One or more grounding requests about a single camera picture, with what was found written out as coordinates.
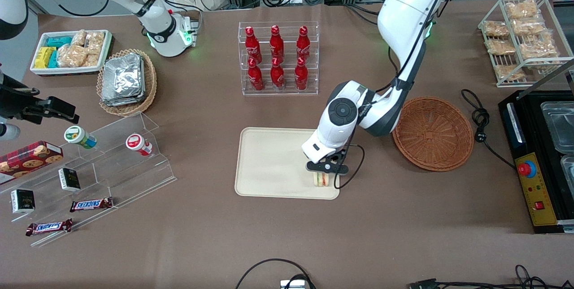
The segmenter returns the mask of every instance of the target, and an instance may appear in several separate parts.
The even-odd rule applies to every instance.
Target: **teal package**
[[[48,68],[58,68],[58,52],[54,51],[52,52],[52,55],[50,56],[50,62],[48,63]]]
[[[46,46],[55,46],[59,48],[65,44],[71,44],[72,37],[56,37],[56,38],[48,38],[46,41]]]

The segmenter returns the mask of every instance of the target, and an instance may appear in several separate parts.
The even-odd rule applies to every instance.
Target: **brown round basket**
[[[139,54],[143,58],[143,74],[145,76],[145,90],[147,96],[145,100],[141,103],[135,104],[127,104],[127,105],[120,105],[120,106],[108,106],[105,105],[102,101],[100,101],[100,107],[102,107],[107,113],[119,115],[123,117],[127,117],[132,115],[133,113],[143,112],[152,104],[154,97],[156,97],[156,90],[157,90],[157,76],[156,76],[156,69],[154,68],[152,61],[150,58],[141,50],[134,50],[129,48],[128,50],[122,50],[118,53],[112,54],[109,58],[118,58],[127,55],[128,53],[136,53]],[[100,99],[102,99],[102,76],[103,76],[104,69],[100,69],[98,73],[98,84],[96,85],[96,92]]]
[[[474,137],[466,117],[436,97],[407,101],[393,131],[395,144],[412,163],[431,171],[449,171],[470,157]]]

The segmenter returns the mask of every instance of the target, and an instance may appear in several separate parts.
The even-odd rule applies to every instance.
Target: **white bottle with green cap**
[[[90,133],[86,133],[84,129],[78,125],[70,126],[66,132],[64,132],[64,139],[69,143],[78,144],[85,149],[94,148],[98,139]]]

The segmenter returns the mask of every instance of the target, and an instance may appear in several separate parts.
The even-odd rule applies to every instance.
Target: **red button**
[[[527,176],[527,175],[531,174],[531,172],[532,172],[532,168],[529,164],[521,163],[518,165],[518,173],[520,173],[522,176]]]

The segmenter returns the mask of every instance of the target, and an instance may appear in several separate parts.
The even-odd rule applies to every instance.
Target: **cookie box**
[[[0,156],[0,184],[20,178],[51,163],[59,162],[63,158],[64,153],[59,146],[49,144],[44,140]]]
[[[109,47],[112,42],[112,34],[108,30],[86,30],[86,31],[96,31],[96,32],[103,32],[104,33],[104,44],[102,46],[102,51],[100,52],[100,56],[98,58],[98,64],[96,66],[90,67],[77,67],[77,68],[35,68],[34,67],[34,60],[37,58],[39,53],[39,48],[46,46],[46,41],[48,38],[57,38],[57,37],[73,37],[77,31],[60,31],[60,32],[46,32],[42,33],[39,38],[38,45],[36,46],[36,50],[34,52],[34,56],[32,57],[32,61],[30,64],[30,71],[38,76],[73,76],[77,74],[97,74],[100,68],[104,66],[104,62],[107,59]]]

